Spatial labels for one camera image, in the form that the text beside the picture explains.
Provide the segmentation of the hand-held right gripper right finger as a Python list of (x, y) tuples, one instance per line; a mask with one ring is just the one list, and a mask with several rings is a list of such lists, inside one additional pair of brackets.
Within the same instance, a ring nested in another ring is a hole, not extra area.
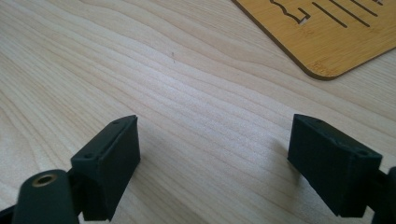
[(382, 156), (321, 119), (296, 114), (288, 160), (335, 215), (362, 217)]

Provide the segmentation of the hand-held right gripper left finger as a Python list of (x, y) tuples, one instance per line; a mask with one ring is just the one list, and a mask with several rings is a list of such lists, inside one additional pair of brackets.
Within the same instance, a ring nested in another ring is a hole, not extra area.
[(85, 196), (85, 220), (113, 218), (139, 162), (136, 115), (111, 121), (71, 158), (73, 177)]

